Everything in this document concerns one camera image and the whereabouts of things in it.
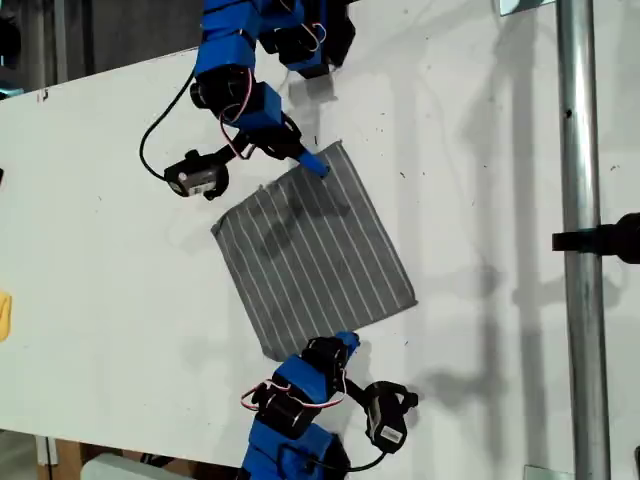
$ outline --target table surface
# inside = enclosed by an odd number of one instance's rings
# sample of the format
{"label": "table surface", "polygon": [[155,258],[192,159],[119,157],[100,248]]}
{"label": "table surface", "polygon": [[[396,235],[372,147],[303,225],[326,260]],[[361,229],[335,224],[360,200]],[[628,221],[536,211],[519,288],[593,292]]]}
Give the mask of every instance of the table surface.
{"label": "table surface", "polygon": [[[362,329],[349,374],[411,385],[407,444],[367,478],[522,478],[573,470],[561,230],[555,8],[371,0],[334,92],[260,53],[257,76],[319,147],[342,139],[419,305]],[[640,10],[596,2],[603,220],[637,210]],[[209,229],[289,164],[231,165],[228,193],[182,199],[140,166],[183,52],[0,104],[0,428],[240,464],[270,376]],[[222,137],[186,96],[150,139],[164,168]],[[640,444],[640,272],[605,260],[614,478]],[[354,464],[377,456],[348,400],[320,422]]]}

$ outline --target metal pole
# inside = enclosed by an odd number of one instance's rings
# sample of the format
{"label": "metal pole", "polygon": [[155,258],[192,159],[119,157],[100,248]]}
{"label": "metal pole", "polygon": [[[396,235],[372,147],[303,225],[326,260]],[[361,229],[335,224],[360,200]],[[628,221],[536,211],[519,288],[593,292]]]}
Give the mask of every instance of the metal pole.
{"label": "metal pole", "polygon": [[67,58],[67,9],[65,0],[54,0],[53,5],[53,18],[56,32],[56,83],[64,83],[69,80]]}
{"label": "metal pole", "polygon": [[[562,190],[567,232],[600,224],[593,0],[558,0]],[[565,253],[577,480],[610,480],[602,261]]]}

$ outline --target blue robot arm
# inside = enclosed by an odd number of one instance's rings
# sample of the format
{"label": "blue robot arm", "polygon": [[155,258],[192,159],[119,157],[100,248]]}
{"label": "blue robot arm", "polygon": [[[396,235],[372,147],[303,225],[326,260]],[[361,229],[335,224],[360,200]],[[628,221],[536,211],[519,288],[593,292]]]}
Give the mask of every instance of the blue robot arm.
{"label": "blue robot arm", "polygon": [[[348,380],[345,368],[359,345],[358,336],[350,332],[312,339],[255,390],[257,413],[239,479],[341,480],[402,447],[407,435],[404,415],[418,404],[418,397],[390,382],[362,390]],[[338,403],[329,403],[336,393],[351,396],[363,407],[367,436],[382,451],[365,467],[352,469],[340,438],[312,423],[322,405]]]}
{"label": "blue robot arm", "polygon": [[166,169],[164,178],[177,194],[220,196],[229,183],[226,163],[250,144],[274,158],[293,158],[320,177],[329,173],[300,143],[301,133],[282,112],[280,95],[256,82],[255,48],[260,42],[305,78],[325,75],[331,65],[342,65],[355,36],[347,14],[352,1],[205,1],[191,98],[238,134],[216,154],[191,151]]}

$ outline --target gray striped cloth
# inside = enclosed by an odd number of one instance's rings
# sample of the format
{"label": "gray striped cloth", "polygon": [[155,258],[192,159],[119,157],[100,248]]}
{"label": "gray striped cloth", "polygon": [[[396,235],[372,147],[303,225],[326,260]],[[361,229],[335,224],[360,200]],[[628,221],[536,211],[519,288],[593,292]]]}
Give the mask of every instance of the gray striped cloth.
{"label": "gray striped cloth", "polygon": [[353,331],[415,305],[411,282],[342,143],[297,166],[213,227],[264,354]]}

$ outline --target black cable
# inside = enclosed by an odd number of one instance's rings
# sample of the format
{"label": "black cable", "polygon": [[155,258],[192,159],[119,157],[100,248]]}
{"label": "black cable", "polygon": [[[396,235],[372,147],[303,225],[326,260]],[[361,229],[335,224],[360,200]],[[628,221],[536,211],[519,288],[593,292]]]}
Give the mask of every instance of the black cable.
{"label": "black cable", "polygon": [[287,450],[291,450],[292,452],[297,453],[298,455],[302,455],[303,457],[306,457],[306,459],[315,464],[318,465],[319,467],[322,468],[326,468],[329,470],[336,470],[339,472],[344,472],[344,473],[356,473],[356,472],[364,472],[365,470],[370,470],[373,467],[377,466],[380,462],[382,462],[382,460],[384,460],[384,457],[387,456],[386,452],[382,452],[382,454],[376,458],[373,462],[371,463],[367,463],[366,465],[362,465],[361,467],[349,467],[349,468],[342,468],[342,467],[334,467],[333,465],[327,465],[326,463],[322,463],[319,460],[316,460],[313,455],[310,455],[309,453],[305,452],[304,450],[300,450],[298,448],[292,447],[291,445],[288,444],[282,444],[280,446],[280,450],[282,451],[282,449],[287,449]]}
{"label": "black cable", "polygon": [[49,480],[53,480],[53,468],[51,467],[51,449],[49,448],[49,437],[45,437],[47,443],[47,473],[49,474]]}
{"label": "black cable", "polygon": [[367,411],[367,395],[364,393],[364,390],[361,389],[358,385],[353,383],[350,379],[345,379],[344,384],[347,386],[347,395],[349,395],[358,405],[364,408],[365,412]]}
{"label": "black cable", "polygon": [[171,112],[171,110],[173,110],[173,107],[176,106],[176,104],[178,103],[178,100],[180,100],[180,97],[182,97],[182,95],[184,95],[184,92],[187,91],[187,88],[189,88],[189,85],[191,84],[191,81],[194,78],[194,71],[192,70],[191,73],[189,74],[189,78],[187,79],[186,83],[182,86],[182,88],[180,89],[180,91],[178,92],[178,94],[176,95],[176,98],[173,99],[173,101],[169,104],[169,106],[167,107],[167,109],[162,112],[162,115],[160,115],[158,117],[158,119],[153,122],[151,124],[151,126],[147,129],[146,132],[144,132],[144,135],[142,136],[142,140],[140,141],[140,161],[142,162],[142,165],[144,166],[144,168],[147,169],[147,171],[153,175],[154,177],[156,177],[158,180],[162,180],[163,182],[165,181],[164,176],[160,175],[158,172],[156,172],[153,168],[151,168],[151,166],[147,163],[147,161],[144,158],[144,145],[145,143],[147,143],[147,138],[149,138],[149,135],[151,135],[151,132],[153,132],[155,130],[155,128],[160,125],[160,122],[162,122],[162,120],[165,119],[165,117],[167,115],[169,115],[169,112]]}

